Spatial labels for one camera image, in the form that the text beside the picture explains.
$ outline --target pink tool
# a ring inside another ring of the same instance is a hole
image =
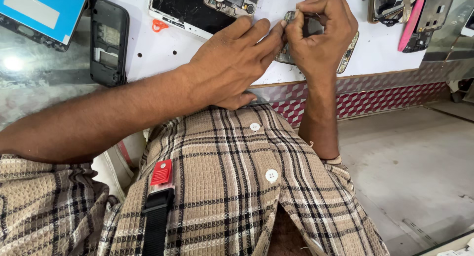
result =
[[[410,37],[413,34],[413,31],[415,30],[416,23],[418,22],[419,15],[421,14],[421,9],[423,8],[423,4],[425,3],[425,0],[416,0],[415,6],[413,7],[412,13],[410,15],[410,18],[408,19],[407,25],[405,27],[405,30],[403,31],[403,35],[401,36],[400,43],[398,45],[398,51],[401,52],[403,49],[408,44],[408,41],[410,41]]]

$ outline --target red clip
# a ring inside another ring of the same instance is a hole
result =
[[[151,28],[154,32],[160,32],[162,29],[168,29],[168,25],[162,21],[153,19],[153,25],[151,26]]]
[[[157,162],[153,169],[150,186],[167,183],[170,180],[170,173],[173,169],[171,159],[162,162]]]

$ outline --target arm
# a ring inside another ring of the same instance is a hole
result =
[[[81,163],[122,138],[210,104],[237,109],[282,46],[283,24],[241,17],[216,33],[186,65],[82,96],[18,120],[0,132],[0,154],[48,163]]]
[[[336,70],[357,33],[357,20],[346,0],[306,0],[297,4],[295,20],[286,28],[291,54],[306,76],[308,98],[299,136],[313,142],[321,159],[339,156],[336,123]],[[303,12],[320,15],[324,34],[304,38]]]

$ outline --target plaid shirt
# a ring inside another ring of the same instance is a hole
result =
[[[166,159],[176,186],[166,255],[265,255],[278,203],[315,255],[388,255],[341,158],[322,162],[266,105],[210,107],[157,126],[124,203],[92,180],[90,164],[3,155],[0,254],[140,255],[151,172]]]

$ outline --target white work surface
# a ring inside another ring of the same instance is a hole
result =
[[[128,81],[175,69],[189,62],[204,39],[170,26],[159,33],[152,31],[148,14],[149,0],[110,0],[130,14],[126,72]],[[287,11],[295,10],[303,0],[260,0],[255,20],[268,18],[275,25]],[[397,51],[404,25],[391,28],[367,22],[368,1],[347,0],[359,22],[359,41],[346,71],[337,76],[375,74],[418,68],[425,51],[404,54]],[[267,72],[252,85],[296,82],[304,76],[294,65],[273,62]]]

